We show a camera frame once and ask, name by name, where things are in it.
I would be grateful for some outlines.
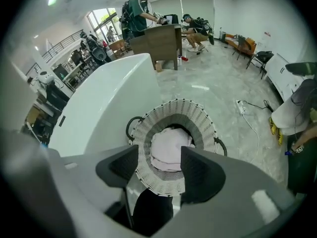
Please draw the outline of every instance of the railing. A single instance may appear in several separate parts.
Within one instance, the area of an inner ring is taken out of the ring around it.
[[[47,51],[44,55],[42,55],[44,61],[48,63],[50,60],[53,59],[53,57],[57,56],[57,54],[60,53],[63,49],[65,49],[67,46],[79,40],[80,34],[82,32],[83,30],[80,30],[72,34],[71,36],[68,36],[66,39],[62,40],[61,42],[57,43],[54,47],[52,47],[49,51]]]
[[[39,67],[39,65],[37,63],[33,64],[33,66],[26,73],[26,76],[30,75],[33,70],[35,70],[36,73],[39,73],[39,70],[41,70],[41,67]]]

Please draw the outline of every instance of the laundry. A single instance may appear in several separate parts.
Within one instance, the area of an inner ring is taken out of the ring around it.
[[[181,147],[195,147],[192,141],[193,138],[180,128],[166,128],[156,133],[152,138],[151,164],[161,171],[181,171]]]

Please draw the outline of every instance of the marble floor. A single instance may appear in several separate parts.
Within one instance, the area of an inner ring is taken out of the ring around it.
[[[157,73],[158,84],[164,102],[186,98],[204,106],[214,122],[219,137],[227,147],[228,156],[250,162],[270,175],[278,183],[287,185],[288,164],[285,141],[278,145],[277,137],[269,129],[268,109],[247,105],[250,114],[245,115],[257,131],[260,143],[257,152],[257,136],[239,114],[235,100],[245,100],[264,107],[268,100],[275,110],[280,100],[269,81],[261,80],[260,69],[253,64],[246,70],[248,58],[233,53],[233,48],[219,41],[212,46],[205,42],[209,52],[200,55],[188,52],[183,42],[183,61],[178,70],[167,63],[163,72]]]

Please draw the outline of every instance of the cabinet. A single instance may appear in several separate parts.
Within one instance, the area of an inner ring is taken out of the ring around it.
[[[275,54],[267,63],[267,76],[278,90],[283,101],[286,101],[304,81],[303,77],[294,76],[288,72],[285,65],[289,62],[280,54]]]

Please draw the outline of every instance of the basket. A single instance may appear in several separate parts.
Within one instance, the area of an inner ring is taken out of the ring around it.
[[[129,135],[129,126],[133,120],[139,119]],[[152,166],[150,160],[151,139],[154,134],[167,127],[181,127],[193,138],[198,149],[216,153],[219,144],[213,122],[198,104],[186,99],[176,99],[164,103],[146,113],[143,117],[130,120],[126,128],[130,145],[139,146],[139,160],[136,175],[146,188],[160,196],[179,196],[185,192],[184,175],[181,171],[164,172]]]

